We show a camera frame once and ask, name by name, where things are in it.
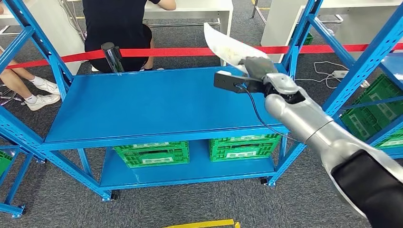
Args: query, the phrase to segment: white table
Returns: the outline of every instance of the white table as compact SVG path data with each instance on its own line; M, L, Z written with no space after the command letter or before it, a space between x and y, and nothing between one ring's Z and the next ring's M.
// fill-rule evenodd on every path
M71 26L68 17L58 0L24 0L31 14L61 56L84 52L84 42ZM14 16L4 5L0 15L0 26L19 25ZM81 62L67 63L68 69L76 75Z
M232 0L176 0L176 9L170 11L147 1L144 19L220 19L220 31L229 36L233 10Z
M288 45L306 3L307 0L273 0L261 44ZM344 21L335 34L340 43L369 43L401 3L402 0L324 0L319 15L343 15ZM355 58L361 55L351 54ZM283 54L270 58L281 62Z

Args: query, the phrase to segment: lower shelf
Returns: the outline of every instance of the lower shelf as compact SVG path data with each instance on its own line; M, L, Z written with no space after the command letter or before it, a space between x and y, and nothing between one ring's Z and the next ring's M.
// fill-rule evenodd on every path
M208 140L189 142L190 163L130 169L108 148L100 186L104 190L224 181L272 176L272 158L211 162Z
M394 147L394 148L384 148L380 149L389 155L393 159L403 158L403 146L402 147Z

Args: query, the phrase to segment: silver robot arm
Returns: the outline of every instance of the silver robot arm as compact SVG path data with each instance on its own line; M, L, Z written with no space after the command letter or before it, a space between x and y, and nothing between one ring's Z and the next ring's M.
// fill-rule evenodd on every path
M248 77L217 72L214 86L263 93L267 112L316 152L341 199L373 227L403 227L403 168L339 126L306 91L261 57L240 62Z

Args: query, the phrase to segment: green plastic crate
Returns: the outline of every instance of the green plastic crate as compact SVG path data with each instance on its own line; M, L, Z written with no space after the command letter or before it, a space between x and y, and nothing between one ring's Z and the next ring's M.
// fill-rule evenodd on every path
M369 139L382 130L378 120L367 107L349 109L341 116L341 120L350 132L361 141Z
M393 133L388 138L382 140L375 148L393 148L403 145L403 128Z
M2 175L3 172L10 165L11 160L12 160L12 157L10 155L6 154L3 151L0 151L0 175Z
M281 136L278 134L210 139L210 160L219 162L266 158L271 155L280 140Z
M385 74L381 74L371 86L354 102L361 104L387 98L403 96L403 91L396 86ZM367 106L382 128L403 114L403 101L389 102Z
M313 40L314 40L314 36L311 33L308 33L307 38L304 41L304 45L310 45Z
M362 104L402 95L403 91L385 74L381 74L353 104ZM403 101L396 101L353 108L346 111L341 116L341 120L354 136L365 141L402 115L402 107Z
M114 150L129 168L189 163L188 142L117 146Z

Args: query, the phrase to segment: yellow floor marking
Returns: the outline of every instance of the yellow floor marking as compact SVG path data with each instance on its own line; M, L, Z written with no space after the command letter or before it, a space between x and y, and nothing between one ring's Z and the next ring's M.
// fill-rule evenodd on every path
M208 221L208 222L195 222L183 225L175 225L165 228L204 228L204 227L219 227L219 226L229 226L234 225L233 219L226 220L217 220L217 221Z

